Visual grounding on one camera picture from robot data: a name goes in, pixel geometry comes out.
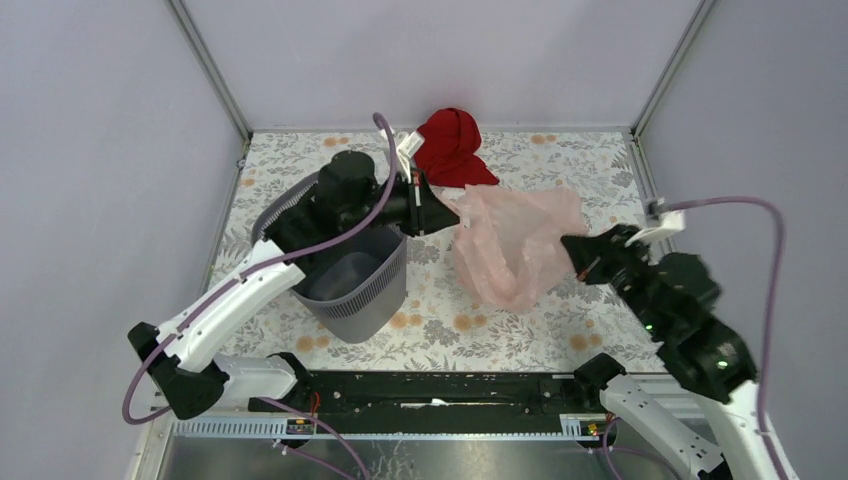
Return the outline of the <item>grey mesh trash bin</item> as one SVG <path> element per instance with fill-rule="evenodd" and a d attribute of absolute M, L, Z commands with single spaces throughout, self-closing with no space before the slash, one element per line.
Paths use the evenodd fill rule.
<path fill-rule="evenodd" d="M 289 253 L 339 235 L 308 212 L 318 177 L 316 172 L 304 177 L 260 213 L 251 231 L 253 245 L 270 240 Z M 336 337 L 362 343 L 406 298 L 406 253 L 407 237 L 397 228 L 368 227 L 336 246 L 295 259 L 305 278 L 291 288 L 292 295 Z"/>

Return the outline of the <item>pink plastic trash bag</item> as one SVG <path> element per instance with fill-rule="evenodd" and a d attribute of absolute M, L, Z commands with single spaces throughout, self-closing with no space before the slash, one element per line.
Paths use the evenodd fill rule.
<path fill-rule="evenodd" d="M 452 242 L 454 269 L 475 302 L 526 311 L 576 273 L 561 242 L 563 236 L 588 235 L 575 190 L 468 185 L 445 203 L 459 216 Z"/>

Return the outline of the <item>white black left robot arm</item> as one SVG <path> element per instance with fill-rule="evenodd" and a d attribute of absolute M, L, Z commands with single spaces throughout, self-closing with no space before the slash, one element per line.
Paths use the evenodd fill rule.
<path fill-rule="evenodd" d="M 291 356 L 232 357 L 223 344 L 270 301 L 351 267 L 343 303 L 370 304 L 399 273 L 409 237 L 459 223 L 419 169 L 400 170 L 390 156 L 386 180 L 361 151 L 335 154 L 283 193 L 256 220 L 246 257 L 190 307 L 160 325 L 141 322 L 128 335 L 166 409 L 181 420 L 251 399 L 296 411 L 309 401 L 304 368 Z"/>

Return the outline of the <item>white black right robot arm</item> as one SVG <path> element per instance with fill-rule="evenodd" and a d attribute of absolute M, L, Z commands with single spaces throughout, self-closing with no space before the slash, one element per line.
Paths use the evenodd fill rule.
<path fill-rule="evenodd" d="M 765 382 L 743 339 L 713 313 L 718 285 L 700 258 L 671 253 L 653 264 L 644 233 L 617 225 L 561 243 L 579 281 L 608 285 L 636 316 L 664 368 L 698 404 L 715 437 L 708 441 L 660 405 L 608 354 L 574 373 L 575 402 L 602 408 L 654 449 L 653 459 L 679 479 L 791 479 L 791 465 L 758 395 Z"/>

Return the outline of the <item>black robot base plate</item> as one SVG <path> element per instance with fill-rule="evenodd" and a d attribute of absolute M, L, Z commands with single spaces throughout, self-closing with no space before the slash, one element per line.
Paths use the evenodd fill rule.
<path fill-rule="evenodd" d="M 298 381 L 281 402 L 307 413 L 342 413 L 433 400 L 556 414 L 605 411 L 598 395 L 573 375 L 527 372 L 317 370 Z"/>

